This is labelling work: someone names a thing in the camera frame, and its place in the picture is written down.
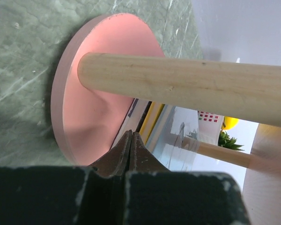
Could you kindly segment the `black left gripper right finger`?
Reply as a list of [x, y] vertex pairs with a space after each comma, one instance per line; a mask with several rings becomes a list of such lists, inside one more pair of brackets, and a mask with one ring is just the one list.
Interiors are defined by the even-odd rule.
[[235, 180], [222, 172], [171, 172], [133, 133], [125, 177], [125, 225], [248, 225]]

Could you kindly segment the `yellow book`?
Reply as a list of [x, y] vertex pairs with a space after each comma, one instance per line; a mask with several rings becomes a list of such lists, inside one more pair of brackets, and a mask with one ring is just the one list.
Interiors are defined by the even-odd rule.
[[140, 128], [140, 135], [144, 143], [146, 143], [149, 139], [149, 136], [164, 108], [164, 104], [152, 102], [148, 113], [144, 119], [144, 122]]

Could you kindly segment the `light blue book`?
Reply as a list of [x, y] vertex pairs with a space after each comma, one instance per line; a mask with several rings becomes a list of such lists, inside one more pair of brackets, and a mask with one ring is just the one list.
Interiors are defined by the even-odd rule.
[[167, 169], [188, 172], [199, 149], [198, 136], [196, 110], [165, 105], [145, 147]]

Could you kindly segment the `Wuthering Heights dark blue book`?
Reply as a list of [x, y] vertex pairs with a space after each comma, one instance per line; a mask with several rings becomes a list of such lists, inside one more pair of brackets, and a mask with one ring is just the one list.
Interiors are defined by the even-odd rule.
[[118, 131], [118, 134], [116, 135], [114, 142], [111, 146], [111, 148], [115, 147], [116, 144], [119, 142], [120, 138], [127, 130], [136, 131], [136, 128], [138, 127], [141, 118], [146, 110], [146, 108], [149, 106], [150, 102], [143, 99], [137, 99], [135, 98], [128, 110], [128, 113], [126, 114], [126, 117], [120, 126], [120, 129]]

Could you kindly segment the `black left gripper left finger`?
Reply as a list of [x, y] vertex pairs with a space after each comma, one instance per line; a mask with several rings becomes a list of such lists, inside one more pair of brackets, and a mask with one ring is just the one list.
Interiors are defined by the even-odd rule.
[[1, 166], [0, 225], [120, 225], [132, 131], [88, 166]]

